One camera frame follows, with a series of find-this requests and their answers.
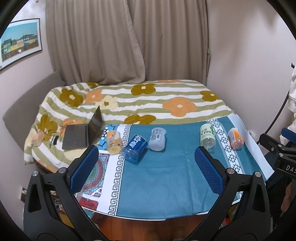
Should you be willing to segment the framed houses picture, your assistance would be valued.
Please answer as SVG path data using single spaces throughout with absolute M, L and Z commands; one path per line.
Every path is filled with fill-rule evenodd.
M 13 21 L 1 37 L 1 69 L 42 49 L 39 18 Z

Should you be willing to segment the blue label plastic cup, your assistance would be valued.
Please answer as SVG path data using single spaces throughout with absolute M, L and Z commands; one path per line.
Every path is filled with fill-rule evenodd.
M 126 161 L 134 164 L 139 160 L 147 145 L 145 138 L 140 135 L 134 135 L 121 153 Z

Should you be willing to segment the floral striped bed blanket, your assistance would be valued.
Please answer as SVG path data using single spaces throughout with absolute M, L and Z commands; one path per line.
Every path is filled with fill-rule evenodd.
M 216 93 L 194 80 L 56 87 L 41 103 L 25 140 L 24 163 L 36 162 L 51 172 L 69 166 L 83 150 L 62 149 L 66 126 L 88 123 L 99 106 L 106 125 L 196 123 L 232 112 Z

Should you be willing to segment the orange label clear cup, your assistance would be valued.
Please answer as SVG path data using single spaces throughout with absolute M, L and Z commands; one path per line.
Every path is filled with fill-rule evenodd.
M 121 136 L 119 131 L 109 131 L 106 136 L 107 151 L 110 155 L 117 155 L 121 152 Z

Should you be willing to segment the blue patterned tablecloth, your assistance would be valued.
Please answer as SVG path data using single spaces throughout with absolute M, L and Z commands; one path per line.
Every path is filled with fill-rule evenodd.
M 207 213 L 218 195 L 210 189 L 194 159 L 200 144 L 200 127 L 210 123 L 215 130 L 216 145 L 211 152 L 225 168 L 251 175 L 259 171 L 264 181 L 274 173 L 259 146 L 236 114 L 182 125 L 107 125 L 99 141 L 99 160 L 78 193 L 79 204 L 91 211 L 135 220 L 168 218 Z M 134 135 L 147 141 L 152 129 L 166 130 L 166 146 L 161 152 L 148 147 L 136 164 L 122 155 L 106 150 L 108 131 L 119 131 L 125 147 Z M 234 151 L 228 131 L 236 127 L 245 144 Z

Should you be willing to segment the green label white cup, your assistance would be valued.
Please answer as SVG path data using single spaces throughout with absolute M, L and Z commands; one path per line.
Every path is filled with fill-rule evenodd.
M 215 130 L 212 124 L 205 123 L 200 128 L 200 145 L 205 149 L 212 149 L 216 145 Z

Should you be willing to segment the wall power outlet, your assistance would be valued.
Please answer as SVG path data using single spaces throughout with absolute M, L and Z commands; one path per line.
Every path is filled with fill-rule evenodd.
M 20 201 L 25 202 L 26 195 L 27 195 L 27 189 L 25 189 L 24 187 L 21 187 Z

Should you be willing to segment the beige curtain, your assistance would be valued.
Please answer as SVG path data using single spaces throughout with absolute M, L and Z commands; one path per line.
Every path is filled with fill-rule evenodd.
M 46 31 L 69 85 L 207 82 L 206 1 L 46 1 Z

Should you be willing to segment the grey headboard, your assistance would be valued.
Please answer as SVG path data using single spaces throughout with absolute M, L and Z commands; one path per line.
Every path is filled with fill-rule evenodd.
M 41 103 L 52 89 L 62 86 L 65 82 L 56 71 L 26 91 L 4 113 L 4 124 L 22 150 Z

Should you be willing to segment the dark grey laptop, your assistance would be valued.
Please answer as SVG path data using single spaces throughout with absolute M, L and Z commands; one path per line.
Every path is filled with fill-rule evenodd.
M 63 150 L 87 148 L 93 143 L 103 126 L 100 106 L 89 123 L 67 125 L 62 143 Z

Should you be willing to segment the small black phone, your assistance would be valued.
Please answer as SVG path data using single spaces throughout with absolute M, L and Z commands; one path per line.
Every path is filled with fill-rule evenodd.
M 53 140 L 53 145 L 56 145 L 56 144 L 57 144 L 58 139 L 59 139 L 59 136 L 56 136 L 56 137 L 54 138 L 54 140 Z

